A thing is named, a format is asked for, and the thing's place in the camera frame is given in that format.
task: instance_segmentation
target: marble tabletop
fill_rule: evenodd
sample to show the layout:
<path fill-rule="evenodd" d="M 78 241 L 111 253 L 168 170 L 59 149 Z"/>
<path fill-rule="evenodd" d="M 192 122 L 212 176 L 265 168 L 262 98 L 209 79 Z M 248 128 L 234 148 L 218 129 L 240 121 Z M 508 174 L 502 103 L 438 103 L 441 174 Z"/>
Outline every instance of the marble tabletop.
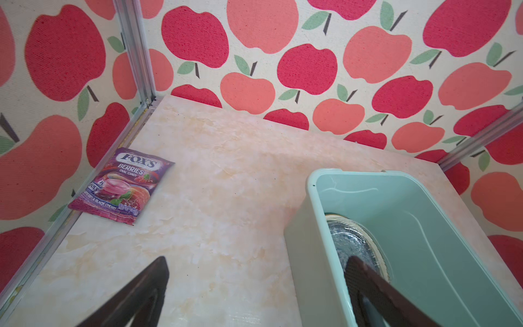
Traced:
<path fill-rule="evenodd" d="M 135 226 L 82 214 L 7 326 L 74 326 L 160 255 L 159 326 L 301 326 L 283 228 L 318 168 L 419 179 L 523 311 L 522 289 L 435 163 L 174 96 L 130 148 L 176 165 Z"/>

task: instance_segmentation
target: apple print wallpaper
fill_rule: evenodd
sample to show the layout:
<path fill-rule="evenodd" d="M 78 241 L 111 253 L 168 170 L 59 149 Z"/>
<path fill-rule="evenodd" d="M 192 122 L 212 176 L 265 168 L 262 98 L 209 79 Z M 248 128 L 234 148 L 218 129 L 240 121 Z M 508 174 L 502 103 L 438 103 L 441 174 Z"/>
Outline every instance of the apple print wallpaper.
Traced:
<path fill-rule="evenodd" d="M 160 95 L 433 162 L 523 95 L 521 0 L 165 0 L 144 26 Z M 522 144 L 446 175 L 523 285 Z"/>
<path fill-rule="evenodd" d="M 0 6 L 0 291 L 140 105 L 115 13 L 98 0 Z M 167 89 L 169 61 L 151 58 Z"/>

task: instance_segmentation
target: candy bag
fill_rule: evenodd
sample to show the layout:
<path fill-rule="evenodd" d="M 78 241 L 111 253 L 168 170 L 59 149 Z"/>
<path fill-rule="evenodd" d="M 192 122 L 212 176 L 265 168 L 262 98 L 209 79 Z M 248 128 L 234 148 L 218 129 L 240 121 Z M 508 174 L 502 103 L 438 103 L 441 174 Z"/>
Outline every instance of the candy bag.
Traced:
<path fill-rule="evenodd" d="M 119 148 L 69 208 L 133 225 L 172 165 L 154 155 Z"/>

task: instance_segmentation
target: apple stem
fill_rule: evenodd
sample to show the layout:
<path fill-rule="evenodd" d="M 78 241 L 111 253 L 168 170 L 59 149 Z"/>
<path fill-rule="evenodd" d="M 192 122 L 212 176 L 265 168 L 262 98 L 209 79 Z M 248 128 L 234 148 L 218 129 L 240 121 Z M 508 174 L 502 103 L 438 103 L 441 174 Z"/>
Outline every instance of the apple stem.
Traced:
<path fill-rule="evenodd" d="M 323 33 L 325 35 L 327 35 L 328 24 L 331 22 L 331 16 L 332 16 L 332 14 L 328 13 L 327 21 L 325 22 L 325 27 L 323 27 Z"/>
<path fill-rule="evenodd" d="M 197 78 L 200 78 L 200 71 L 198 71 L 198 63 L 195 62 L 195 74 Z"/>
<path fill-rule="evenodd" d="M 123 39 L 123 34 L 122 34 L 122 32 L 120 32 L 120 36 L 122 37 L 123 49 L 126 50 L 126 42 L 125 42 L 124 39 Z"/>
<path fill-rule="evenodd" d="M 438 60 L 438 57 L 439 55 L 441 54 L 441 50 L 438 52 L 438 54 L 434 57 L 434 59 L 432 59 L 432 61 L 430 62 L 428 68 L 431 69 L 432 68 L 432 65 L 434 65 L 434 63 L 436 62 L 436 60 Z"/>
<path fill-rule="evenodd" d="M 513 54 L 514 52 L 516 52 L 516 50 L 507 53 L 503 58 L 501 58 L 498 62 L 496 62 L 496 63 L 494 64 L 494 66 L 492 66 L 492 67 L 496 67 L 496 66 L 498 66 L 499 64 L 501 64 L 501 63 L 503 62 L 503 60 L 507 59 L 508 56 L 510 56 L 510 55 Z"/>
<path fill-rule="evenodd" d="M 253 75 L 253 73 L 254 73 L 254 68 L 256 68 L 256 64 L 257 64 L 257 63 L 258 63 L 257 61 L 256 61 L 255 63 L 253 63 L 253 66 L 251 67 L 251 73 L 249 74 L 249 76 L 252 76 L 252 75 Z"/>
<path fill-rule="evenodd" d="M 397 23 L 400 22 L 400 20 L 403 18 L 403 16 L 405 16 L 405 14 L 407 13 L 408 10 L 405 10 L 404 12 L 402 12 L 396 19 L 396 21 L 394 22 L 394 24 L 392 24 L 392 27 L 389 31 L 392 32 L 392 30 L 394 29 L 394 27 L 396 27 Z"/>
<path fill-rule="evenodd" d="M 385 122 L 385 120 L 387 119 L 389 115 L 386 115 L 385 118 L 383 118 L 383 120 L 381 121 L 380 125 L 383 126 L 383 123 Z"/>
<path fill-rule="evenodd" d="M 472 157 L 472 158 L 475 158 L 475 157 L 477 157 L 478 155 L 482 154 L 483 152 L 485 152 L 485 150 L 481 150 L 481 151 L 478 152 L 478 153 L 474 153 L 471 157 Z"/>
<path fill-rule="evenodd" d="M 440 119 L 441 117 L 443 117 L 443 115 L 438 116 L 436 119 L 434 119 L 434 120 L 429 124 L 429 126 L 432 125 L 433 123 L 435 123 L 435 122 L 436 122 L 438 119 Z"/>
<path fill-rule="evenodd" d="M 357 89 L 354 90 L 354 91 L 349 95 L 349 97 L 347 98 L 347 101 L 345 101 L 345 102 L 349 102 L 350 98 L 353 97 L 353 95 L 354 95 L 354 93 L 356 93 L 356 91 L 357 91 Z"/>
<path fill-rule="evenodd" d="M 464 141 L 464 140 L 466 140 L 466 139 L 467 139 L 467 137 L 466 137 L 466 136 L 465 136 L 465 137 L 463 137 L 463 138 L 461 139 L 461 141 L 459 141 L 458 143 L 456 143 L 456 146 L 460 145 L 460 144 L 461 144 L 461 142 L 463 142 L 463 141 Z"/>
<path fill-rule="evenodd" d="M 2 129 L 9 135 L 9 137 L 15 141 L 19 142 L 20 139 L 18 138 L 18 135 L 16 135 L 15 130 L 11 127 L 7 119 L 5 119 L 4 114 L 0 114 L 0 126 Z"/>
<path fill-rule="evenodd" d="M 89 85 L 87 86 L 87 90 L 89 91 L 89 94 L 91 94 L 91 98 L 93 98 L 93 101 L 99 102 L 98 98 L 96 97 L 95 93 L 93 92 L 93 90 L 91 89 L 91 87 Z"/>

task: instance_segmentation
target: plastic bin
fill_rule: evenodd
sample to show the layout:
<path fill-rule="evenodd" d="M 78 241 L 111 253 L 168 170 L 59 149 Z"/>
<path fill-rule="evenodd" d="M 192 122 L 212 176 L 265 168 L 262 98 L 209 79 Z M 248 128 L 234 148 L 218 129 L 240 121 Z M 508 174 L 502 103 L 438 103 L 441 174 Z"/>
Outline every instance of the plastic bin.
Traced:
<path fill-rule="evenodd" d="M 325 213 L 371 233 L 391 285 L 442 326 L 523 326 L 523 319 L 428 190 L 412 176 L 320 169 L 285 228 L 304 327 L 356 327 Z"/>

